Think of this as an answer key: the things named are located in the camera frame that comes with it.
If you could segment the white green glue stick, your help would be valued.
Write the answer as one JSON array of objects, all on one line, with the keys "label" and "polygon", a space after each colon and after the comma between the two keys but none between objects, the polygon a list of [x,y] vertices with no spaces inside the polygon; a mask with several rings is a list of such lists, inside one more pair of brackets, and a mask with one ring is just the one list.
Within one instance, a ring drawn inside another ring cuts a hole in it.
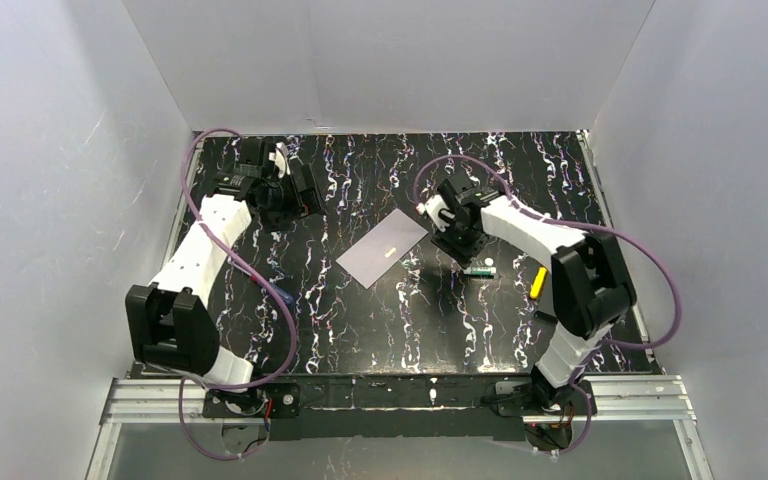
[{"label": "white green glue stick", "polygon": [[496,275],[496,268],[493,266],[468,267],[463,270],[464,275],[480,278],[492,278]]}]

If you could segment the lavender paper envelope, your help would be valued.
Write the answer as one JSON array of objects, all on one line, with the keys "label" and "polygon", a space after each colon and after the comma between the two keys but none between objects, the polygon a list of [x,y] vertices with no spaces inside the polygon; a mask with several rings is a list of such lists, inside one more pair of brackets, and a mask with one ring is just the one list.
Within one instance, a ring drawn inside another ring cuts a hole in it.
[{"label": "lavender paper envelope", "polygon": [[423,226],[396,209],[343,253],[337,264],[369,289],[426,235]]}]

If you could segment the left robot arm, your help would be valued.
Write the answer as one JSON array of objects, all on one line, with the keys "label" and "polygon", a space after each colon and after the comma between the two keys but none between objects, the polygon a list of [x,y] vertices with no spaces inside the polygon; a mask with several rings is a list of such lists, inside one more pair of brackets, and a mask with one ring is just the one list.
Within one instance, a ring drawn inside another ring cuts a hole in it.
[{"label": "left robot arm", "polygon": [[254,218],[267,231],[287,229],[322,213],[322,195],[311,168],[292,162],[283,142],[244,138],[231,166],[189,205],[195,222],[171,258],[125,297],[133,353],[143,364],[240,393],[258,382],[253,364],[221,344],[208,312],[213,285]]}]

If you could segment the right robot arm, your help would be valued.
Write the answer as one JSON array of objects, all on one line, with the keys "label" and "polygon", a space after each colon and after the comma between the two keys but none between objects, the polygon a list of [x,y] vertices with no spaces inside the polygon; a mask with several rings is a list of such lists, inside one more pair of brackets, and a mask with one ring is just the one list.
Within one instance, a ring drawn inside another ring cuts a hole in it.
[{"label": "right robot arm", "polygon": [[444,180],[416,210],[432,222],[433,244],[462,267],[499,239],[544,269],[529,295],[538,315],[554,322],[554,332],[528,380],[501,401],[527,410],[567,403],[591,355],[637,300],[616,236],[553,224],[462,173]]}]

